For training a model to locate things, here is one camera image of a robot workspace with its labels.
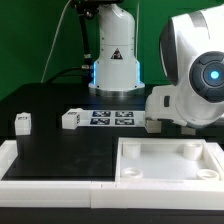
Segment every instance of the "black cable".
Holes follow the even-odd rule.
[[[72,67],[72,68],[68,68],[68,69],[65,69],[61,72],[58,72],[57,74],[55,74],[53,77],[51,77],[50,79],[48,79],[46,81],[47,84],[49,83],[52,83],[55,79],[59,78],[59,77],[67,77],[67,76],[83,76],[83,75],[65,75],[66,73],[68,72],[71,72],[71,71],[81,71],[82,68],[81,67]]]

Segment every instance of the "white plastic tray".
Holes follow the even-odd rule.
[[[183,158],[183,145],[189,142],[203,145],[200,160]],[[134,153],[123,156],[124,145]],[[16,156],[15,141],[0,147],[1,177]],[[115,182],[0,181],[0,206],[224,210],[224,155],[216,143],[120,138],[117,159]],[[133,166],[142,171],[137,178],[135,173],[121,175]],[[220,179],[197,179],[195,173],[202,168]]]

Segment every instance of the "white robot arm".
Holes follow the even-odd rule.
[[[224,5],[173,17],[160,36],[170,86],[155,87],[146,120],[203,128],[224,112]]]

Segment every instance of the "white box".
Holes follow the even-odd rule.
[[[30,113],[21,113],[16,115],[15,131],[16,135],[30,135],[31,133]]]

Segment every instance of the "white cube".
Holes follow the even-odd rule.
[[[16,135],[30,135],[31,133],[30,113],[21,113],[16,115],[15,131]]]
[[[62,128],[75,130],[80,123],[80,113],[82,109],[70,109],[62,116]]]

